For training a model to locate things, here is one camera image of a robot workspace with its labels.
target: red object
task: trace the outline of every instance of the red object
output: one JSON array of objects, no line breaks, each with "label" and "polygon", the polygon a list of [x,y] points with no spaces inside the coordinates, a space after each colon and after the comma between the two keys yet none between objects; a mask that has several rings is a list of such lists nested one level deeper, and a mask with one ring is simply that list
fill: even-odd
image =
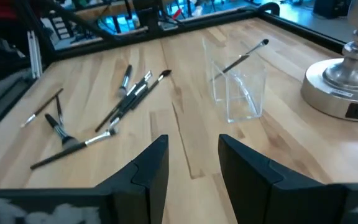
[{"label": "red object", "polygon": [[13,0],[0,0],[0,19],[17,19]]},{"label": "red object", "polygon": [[177,19],[177,17],[181,14],[181,8],[179,8],[174,15],[172,16],[172,19]]}]

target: metal lamp base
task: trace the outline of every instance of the metal lamp base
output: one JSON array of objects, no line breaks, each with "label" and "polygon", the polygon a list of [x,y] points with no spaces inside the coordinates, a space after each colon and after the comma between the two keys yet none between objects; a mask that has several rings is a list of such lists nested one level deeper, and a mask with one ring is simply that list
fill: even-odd
[{"label": "metal lamp base", "polygon": [[350,91],[330,85],[323,78],[324,71],[343,58],[313,64],[306,71],[301,88],[303,99],[312,107],[328,115],[358,121],[358,90]]}]

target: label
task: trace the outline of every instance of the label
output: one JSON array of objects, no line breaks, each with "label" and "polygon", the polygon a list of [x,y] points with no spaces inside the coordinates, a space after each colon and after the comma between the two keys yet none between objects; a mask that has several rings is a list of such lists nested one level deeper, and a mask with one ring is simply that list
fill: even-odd
[{"label": "label", "polygon": [[331,93],[336,93],[336,94],[339,94],[339,95],[342,95],[342,96],[347,96],[347,97],[352,97],[353,96],[353,93],[348,93],[346,91],[337,90],[337,89],[334,89],[334,88],[331,88],[330,92]]}]

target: brush bristles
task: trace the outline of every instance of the brush bristles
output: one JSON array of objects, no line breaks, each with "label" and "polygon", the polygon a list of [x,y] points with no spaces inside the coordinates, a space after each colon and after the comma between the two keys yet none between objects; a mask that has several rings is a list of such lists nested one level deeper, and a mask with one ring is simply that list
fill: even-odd
[{"label": "brush bristles", "polygon": [[163,75],[164,77],[167,77],[171,74],[172,70],[165,70],[161,73],[161,75]]},{"label": "brush bristles", "polygon": [[75,145],[77,145],[77,144],[79,144],[80,142],[77,140],[77,139],[75,139],[75,138],[70,138],[69,140],[67,140],[67,141],[65,141],[64,143],[63,143],[63,149],[68,149],[68,148],[70,148],[70,147],[72,147],[72,146],[75,146]]},{"label": "brush bristles", "polygon": [[268,39],[264,39],[264,40],[263,40],[263,43],[264,43],[264,45],[267,45],[267,44],[269,43],[269,40],[268,40]]}]

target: wooden tabletop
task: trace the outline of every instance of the wooden tabletop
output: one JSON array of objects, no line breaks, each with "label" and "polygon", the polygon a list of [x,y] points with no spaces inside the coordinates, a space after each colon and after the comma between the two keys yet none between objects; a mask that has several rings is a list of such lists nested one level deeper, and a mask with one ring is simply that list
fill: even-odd
[{"label": "wooden tabletop", "polygon": [[[231,39],[258,51],[268,73],[263,116],[228,124],[205,86],[202,38]],[[218,134],[324,183],[358,182],[358,123],[322,114],[302,100],[305,70],[338,55],[260,19],[212,27],[52,64],[0,123],[0,189],[92,187],[122,168],[161,134],[169,135],[170,176],[164,223],[235,223],[219,168]],[[152,70],[155,80],[173,73],[119,123],[120,133],[35,171],[30,165],[61,151],[61,142],[39,116],[19,126],[59,88],[67,131],[79,140],[119,100],[127,64],[132,82]],[[55,103],[44,111],[57,117]]]}]

